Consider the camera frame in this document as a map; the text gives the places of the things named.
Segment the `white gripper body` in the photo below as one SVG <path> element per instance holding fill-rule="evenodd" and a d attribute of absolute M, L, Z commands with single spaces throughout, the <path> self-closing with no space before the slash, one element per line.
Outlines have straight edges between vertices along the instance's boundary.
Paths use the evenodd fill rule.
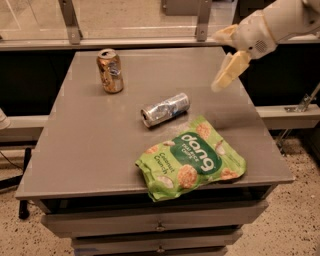
<path fill-rule="evenodd" d="M 255 11 L 238 24 L 232 42 L 237 50 L 246 51 L 252 59 L 260 59 L 277 47 L 262 10 Z"/>

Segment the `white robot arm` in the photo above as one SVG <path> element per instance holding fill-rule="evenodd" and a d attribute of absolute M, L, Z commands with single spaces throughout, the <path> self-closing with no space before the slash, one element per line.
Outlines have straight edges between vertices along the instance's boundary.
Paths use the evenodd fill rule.
<path fill-rule="evenodd" d="M 248 67 L 276 50 L 281 41 L 296 36 L 315 34 L 320 28 L 320 0 L 276 0 L 257 10 L 239 24 L 214 33 L 220 45 L 236 49 L 228 53 L 216 74 L 211 88 L 219 92 L 228 87 Z"/>

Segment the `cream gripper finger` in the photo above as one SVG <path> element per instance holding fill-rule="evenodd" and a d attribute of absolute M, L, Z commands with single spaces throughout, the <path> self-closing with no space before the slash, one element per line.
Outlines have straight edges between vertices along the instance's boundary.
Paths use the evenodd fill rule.
<path fill-rule="evenodd" d="M 237 24 L 230 25 L 223 29 L 216 31 L 212 38 L 221 45 L 232 45 L 233 44 L 233 34 L 236 32 L 238 28 Z"/>
<path fill-rule="evenodd" d="M 249 67 L 250 61 L 250 54 L 246 51 L 237 51 L 234 54 L 228 53 L 211 84 L 212 91 L 219 92 L 228 87 Z"/>

